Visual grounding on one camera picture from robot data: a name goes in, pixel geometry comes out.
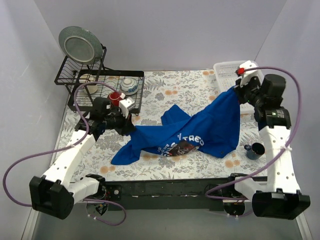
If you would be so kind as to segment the blue printed t shirt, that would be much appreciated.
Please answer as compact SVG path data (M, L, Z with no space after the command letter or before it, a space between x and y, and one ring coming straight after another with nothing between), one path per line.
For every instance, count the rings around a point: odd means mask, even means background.
M223 158L239 143L240 104L230 88L193 116L175 104L162 115L161 122L136 126L130 141L116 153L111 164L132 164L140 159L142 151L176 157L199 150Z

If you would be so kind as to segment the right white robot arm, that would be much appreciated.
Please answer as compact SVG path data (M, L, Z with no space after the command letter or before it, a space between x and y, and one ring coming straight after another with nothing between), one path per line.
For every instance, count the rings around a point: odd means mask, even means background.
M235 176L236 181L226 186L226 192L232 199L246 197L257 217L293 220L310 206L311 200L302 194L294 173L288 143L292 134L291 118L281 105L285 87L285 78L276 74L265 75L263 81L254 76L248 84L236 87L239 99L254 107L265 148L267 184L262 187L252 177L241 180Z

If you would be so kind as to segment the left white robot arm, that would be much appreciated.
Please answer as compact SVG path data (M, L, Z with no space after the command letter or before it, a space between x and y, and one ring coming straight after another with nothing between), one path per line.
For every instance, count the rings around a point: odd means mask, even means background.
M135 101L130 97L120 100L118 105L104 97L94 100L89 117L80 118L66 149L41 177L34 176L29 182L34 210L63 220L74 204L85 198L106 200L109 191L104 177L87 174L75 183L71 178L87 151L106 130L115 130L123 136L136 129L130 114L134 107Z

